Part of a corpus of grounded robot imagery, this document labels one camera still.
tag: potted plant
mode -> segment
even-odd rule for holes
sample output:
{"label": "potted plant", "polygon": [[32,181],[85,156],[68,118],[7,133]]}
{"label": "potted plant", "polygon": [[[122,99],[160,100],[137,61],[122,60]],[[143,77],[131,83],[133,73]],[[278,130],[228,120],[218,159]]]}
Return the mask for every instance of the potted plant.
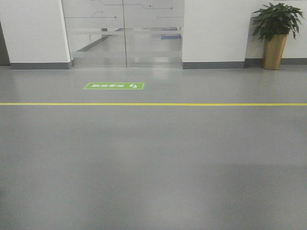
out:
{"label": "potted plant", "polygon": [[298,24],[302,24],[299,16],[304,18],[303,12],[284,3],[277,5],[270,3],[269,6],[263,6],[266,9],[253,12],[260,13],[252,17],[253,24],[258,25],[253,35],[259,34],[259,40],[265,39],[263,68],[278,69],[289,32],[293,32],[294,39],[296,33],[299,34]]}

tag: white wall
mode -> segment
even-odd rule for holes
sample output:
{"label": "white wall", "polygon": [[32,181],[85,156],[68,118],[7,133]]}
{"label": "white wall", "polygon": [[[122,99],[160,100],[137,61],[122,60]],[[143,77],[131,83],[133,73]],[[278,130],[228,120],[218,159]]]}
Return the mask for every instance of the white wall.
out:
{"label": "white wall", "polygon": [[186,0],[183,62],[244,61],[251,6],[252,0]]}
{"label": "white wall", "polygon": [[69,62],[60,0],[0,0],[11,63]]}
{"label": "white wall", "polygon": [[[307,1],[303,0],[254,0],[250,13],[257,11],[260,8],[265,8],[263,7],[263,4],[268,5],[268,2],[272,2],[273,4],[283,2],[285,4],[300,8],[305,13],[305,16],[307,15]],[[300,36],[297,36],[295,40],[293,39],[292,32],[289,34],[286,47],[283,52],[283,58],[307,58],[307,20],[302,20],[302,24],[303,25],[300,26]],[[252,36],[254,30],[255,26],[250,24],[246,58],[262,58],[263,56],[264,42],[261,42],[258,39],[258,36]]]}

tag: gray baseboard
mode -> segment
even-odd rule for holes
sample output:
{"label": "gray baseboard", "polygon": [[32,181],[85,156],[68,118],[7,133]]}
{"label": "gray baseboard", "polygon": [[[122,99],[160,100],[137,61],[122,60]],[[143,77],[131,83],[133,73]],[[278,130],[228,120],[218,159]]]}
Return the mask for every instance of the gray baseboard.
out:
{"label": "gray baseboard", "polygon": [[[307,58],[282,58],[281,65],[307,65]],[[262,66],[262,58],[246,58],[245,67]]]}
{"label": "gray baseboard", "polygon": [[244,61],[183,62],[183,69],[243,69]]}
{"label": "gray baseboard", "polygon": [[11,63],[12,70],[22,69],[70,69],[71,62],[51,62],[51,63]]}

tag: green leaves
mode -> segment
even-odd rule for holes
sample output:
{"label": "green leaves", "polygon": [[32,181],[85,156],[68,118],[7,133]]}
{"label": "green leaves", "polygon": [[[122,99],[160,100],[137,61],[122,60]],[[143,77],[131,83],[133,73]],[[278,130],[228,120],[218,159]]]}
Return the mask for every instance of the green leaves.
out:
{"label": "green leaves", "polygon": [[266,9],[253,12],[260,13],[258,16],[252,17],[253,25],[258,25],[253,36],[259,34],[260,40],[271,40],[274,34],[289,34],[292,31],[295,39],[296,33],[299,34],[298,23],[302,24],[298,17],[304,18],[301,9],[284,3],[278,3],[277,5],[270,3],[269,6],[263,6]]}

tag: glass partition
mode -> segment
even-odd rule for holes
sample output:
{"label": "glass partition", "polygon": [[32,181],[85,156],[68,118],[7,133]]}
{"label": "glass partition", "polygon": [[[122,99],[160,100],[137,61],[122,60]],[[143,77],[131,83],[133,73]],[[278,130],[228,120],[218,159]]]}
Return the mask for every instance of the glass partition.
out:
{"label": "glass partition", "polygon": [[75,67],[181,67],[184,0],[62,2]]}

